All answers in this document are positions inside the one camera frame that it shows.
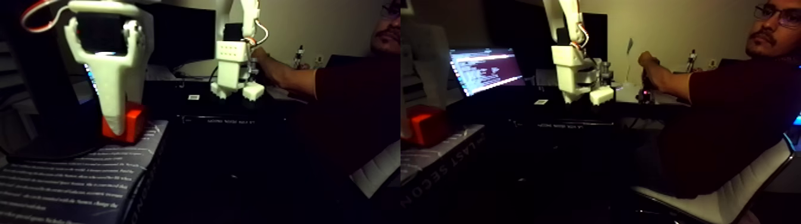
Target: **maroon shirt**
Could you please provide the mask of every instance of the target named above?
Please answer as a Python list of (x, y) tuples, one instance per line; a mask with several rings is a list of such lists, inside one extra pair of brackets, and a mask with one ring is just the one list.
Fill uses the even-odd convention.
[(317, 100), (301, 114), (305, 143), (351, 174), (399, 139), (400, 58), (364, 58), (316, 72)]
[(690, 76), (692, 107), (659, 138), (677, 196), (709, 194), (775, 145), (801, 110), (801, 69), (751, 59)]

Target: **laptop screen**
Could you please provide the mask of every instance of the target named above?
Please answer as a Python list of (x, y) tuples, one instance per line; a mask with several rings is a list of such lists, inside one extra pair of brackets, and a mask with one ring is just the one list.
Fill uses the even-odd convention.
[(451, 68), (465, 95), (495, 86), (524, 86), (514, 51), (503, 49), (450, 50)]

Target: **wall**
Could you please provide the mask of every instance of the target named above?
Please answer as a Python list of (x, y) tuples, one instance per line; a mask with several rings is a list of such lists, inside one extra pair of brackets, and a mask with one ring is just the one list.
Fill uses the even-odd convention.
[[(263, 1), (260, 21), (270, 31), (261, 47), (280, 62), (292, 63), (298, 46), (305, 49), (304, 62), (314, 65), (323, 56), (323, 65), (331, 54), (366, 56), (370, 38), (380, 19), (386, 0), (279, 0)], [(198, 8), (213, 8), (213, 5)], [(242, 7), (234, 1), (229, 22), (242, 22)], [(261, 30), (256, 31), (260, 38)], [(214, 60), (194, 62), (181, 70), (189, 75), (208, 76)]]
[(451, 47), (491, 46), (482, 0), (412, 0), (419, 23), (445, 28)]
[[(641, 83), (637, 58), (645, 50), (671, 70), (683, 70), (690, 51), (704, 70), (714, 59), (747, 59), (754, 6), (764, 0), (585, 0), (583, 12), (609, 15), (609, 59), (617, 81)], [(626, 55), (629, 38), (634, 40)]]

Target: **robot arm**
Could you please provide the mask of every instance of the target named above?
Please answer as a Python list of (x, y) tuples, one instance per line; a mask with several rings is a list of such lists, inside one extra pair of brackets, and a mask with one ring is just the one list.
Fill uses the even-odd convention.
[(75, 61), (88, 65), (93, 71), (104, 126), (110, 131), (104, 134), (133, 141), (132, 136), (138, 129), (126, 128), (127, 105), (129, 102), (141, 105), (144, 71), (154, 47), (152, 15), (127, 2), (71, 1), (59, 9), (55, 20), (47, 25), (26, 26), (25, 21), (31, 14), (53, 2), (56, 0), (42, 0), (26, 10), (20, 21), (22, 27), (32, 33), (45, 32), (54, 26), (64, 10), (75, 13), (64, 26), (66, 42)]
[[(241, 89), (245, 98), (255, 101), (264, 94), (264, 86), (252, 81), (252, 76), (259, 71), (256, 69), (255, 62), (250, 60), (250, 55), (254, 47), (267, 40), (269, 33), (259, 22), (259, 1), (241, 0), (240, 2), (243, 10), (243, 39), (217, 41), (217, 81), (211, 84), (211, 92), (217, 97), (225, 99)], [(254, 38), (257, 26), (264, 30), (264, 36), (259, 41)]]
[[(556, 65), (559, 90), (562, 91), (565, 103), (576, 101), (587, 93), (594, 105), (610, 100), (614, 96), (614, 90), (608, 86), (608, 82), (611, 82), (609, 63), (597, 63), (586, 58), (585, 46), (590, 40), (590, 34), (584, 28), (578, 0), (544, 0), (543, 6), (548, 17), (551, 38), (557, 43), (551, 46), (551, 54), (553, 64)], [(598, 70), (579, 72), (591, 66), (596, 66)]]

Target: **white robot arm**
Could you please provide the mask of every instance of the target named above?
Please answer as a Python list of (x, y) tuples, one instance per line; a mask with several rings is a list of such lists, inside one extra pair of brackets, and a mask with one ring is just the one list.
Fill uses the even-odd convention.
[[(252, 76), (259, 71), (255, 67), (255, 62), (250, 60), (250, 55), (254, 47), (267, 39), (269, 33), (259, 22), (259, 1), (241, 0), (240, 2), (243, 10), (242, 36), (244, 38), (239, 41), (217, 40), (217, 81), (211, 84), (211, 92), (217, 97), (225, 99), (241, 89), (245, 98), (255, 101), (264, 94), (264, 86), (252, 81)], [(259, 41), (254, 38), (257, 26), (264, 30), (264, 36)]]
[[(578, 0), (544, 0), (545, 14), (548, 17), (551, 38), (557, 43), (551, 46), (553, 64), (556, 65), (557, 80), (559, 90), (566, 103), (578, 100), (583, 94), (590, 93), (590, 101), (594, 105), (599, 105), (610, 100), (614, 96), (614, 90), (609, 87), (610, 77), (608, 73), (609, 63), (602, 63), (598, 66), (597, 62), (585, 58), (585, 46), (590, 40), (590, 35), (584, 28), (582, 13), (579, 12)], [(569, 44), (560, 39), (560, 32), (566, 27), (569, 36)], [(580, 72), (596, 66), (599, 70), (590, 72)]]

